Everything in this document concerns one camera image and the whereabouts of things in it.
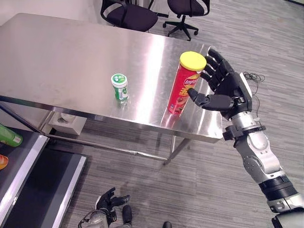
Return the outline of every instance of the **robotic hand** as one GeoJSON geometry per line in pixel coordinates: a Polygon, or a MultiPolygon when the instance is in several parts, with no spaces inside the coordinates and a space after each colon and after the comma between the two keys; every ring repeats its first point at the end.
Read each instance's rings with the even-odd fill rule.
{"type": "Polygon", "coordinates": [[[88,223],[86,228],[108,228],[112,222],[117,220],[117,215],[113,207],[127,204],[130,195],[124,197],[113,197],[115,188],[111,188],[97,199],[95,210],[90,211],[79,222],[78,228],[82,228],[83,223],[88,223]]]}
{"type": "Polygon", "coordinates": [[[274,213],[275,228],[303,227],[304,202],[287,178],[277,157],[270,149],[270,142],[261,126],[251,115],[252,93],[244,75],[238,74],[215,50],[206,56],[207,66],[201,73],[214,95],[189,89],[188,94],[196,105],[207,110],[221,111],[222,116],[233,123],[223,133],[225,140],[235,140],[234,147],[240,153],[246,171],[259,184],[274,213]]]}

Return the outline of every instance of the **black robotic finger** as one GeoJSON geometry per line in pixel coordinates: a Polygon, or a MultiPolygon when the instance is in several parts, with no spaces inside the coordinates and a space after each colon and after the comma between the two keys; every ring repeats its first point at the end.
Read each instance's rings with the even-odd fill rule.
{"type": "Polygon", "coordinates": [[[210,56],[205,56],[205,58],[207,60],[207,63],[210,64],[214,70],[218,68],[219,64],[213,58],[210,56]]]}
{"type": "Polygon", "coordinates": [[[213,74],[215,73],[215,71],[209,67],[208,65],[206,65],[205,69],[204,69],[211,77],[213,76],[213,74]]]}
{"type": "Polygon", "coordinates": [[[203,109],[211,111],[229,111],[233,105],[233,100],[227,95],[205,95],[198,93],[195,89],[188,89],[189,97],[192,101],[203,109]]]}
{"type": "Polygon", "coordinates": [[[218,63],[221,63],[221,61],[223,61],[223,56],[220,55],[219,52],[217,52],[216,50],[213,50],[212,48],[210,48],[210,50],[208,51],[208,55],[215,58],[215,60],[218,63]]]}
{"type": "Polygon", "coordinates": [[[206,81],[209,81],[211,79],[210,75],[207,74],[204,70],[201,72],[200,77],[205,79],[206,81]]]}
{"type": "Polygon", "coordinates": [[[234,70],[232,69],[229,62],[225,59],[220,63],[219,70],[220,70],[221,74],[223,75],[223,77],[226,77],[228,75],[228,73],[234,72],[234,70]]]}

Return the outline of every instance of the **gray carpet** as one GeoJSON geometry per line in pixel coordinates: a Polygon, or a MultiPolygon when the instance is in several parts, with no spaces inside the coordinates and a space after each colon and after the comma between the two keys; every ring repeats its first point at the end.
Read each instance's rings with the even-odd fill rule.
{"type": "MultiPolygon", "coordinates": [[[[210,8],[208,16],[186,19],[200,29],[191,42],[214,45],[238,72],[266,76],[258,114],[273,152],[303,193],[304,7],[284,0],[211,0],[210,8]]],[[[162,28],[164,21],[159,18],[150,33],[166,34],[172,27],[162,28]]],[[[187,39],[182,31],[172,37],[187,39]]],[[[157,142],[155,132],[93,121],[79,138],[159,155],[168,154],[171,144],[167,135],[157,142]]],[[[134,228],[160,228],[166,220],[173,228],[271,227],[274,214],[232,145],[193,141],[163,167],[161,161],[58,143],[58,149],[89,156],[62,227],[76,227],[98,195],[113,186],[117,195],[131,195],[134,228]]],[[[117,212],[118,225],[121,209],[117,212]]]]}

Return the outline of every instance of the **pringles can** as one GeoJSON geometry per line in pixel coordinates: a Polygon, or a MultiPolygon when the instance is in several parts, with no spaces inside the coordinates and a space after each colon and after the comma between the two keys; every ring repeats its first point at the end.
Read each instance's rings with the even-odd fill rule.
{"type": "Polygon", "coordinates": [[[179,68],[168,102],[170,113],[174,115],[182,113],[189,98],[187,91],[189,88],[194,88],[206,64],[206,59],[200,53],[187,51],[181,54],[179,68]]]}

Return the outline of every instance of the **black office chair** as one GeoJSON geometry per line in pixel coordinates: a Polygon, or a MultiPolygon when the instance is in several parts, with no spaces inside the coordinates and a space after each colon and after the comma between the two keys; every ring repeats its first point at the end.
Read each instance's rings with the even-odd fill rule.
{"type": "Polygon", "coordinates": [[[209,14],[210,0],[202,0],[202,1],[205,3],[205,5],[207,7],[206,13],[205,13],[204,8],[196,0],[168,0],[169,8],[175,14],[177,14],[177,18],[181,18],[181,15],[182,15],[181,22],[166,21],[165,23],[163,23],[162,26],[164,28],[167,26],[167,24],[176,26],[174,29],[172,29],[168,33],[168,36],[170,36],[170,34],[172,34],[173,32],[175,32],[177,30],[183,30],[186,33],[187,37],[189,38],[188,41],[190,41],[191,36],[188,32],[188,29],[195,30],[194,31],[195,36],[199,33],[199,29],[186,24],[185,19],[186,19],[186,16],[200,17],[200,16],[206,16],[207,14],[209,14]]]}
{"type": "Polygon", "coordinates": [[[149,7],[146,9],[130,4],[129,0],[103,0],[100,15],[114,26],[145,32],[152,28],[158,19],[156,13],[150,10],[153,2],[154,0],[151,0],[149,7]],[[115,3],[121,6],[105,16],[105,10],[115,3]]]}

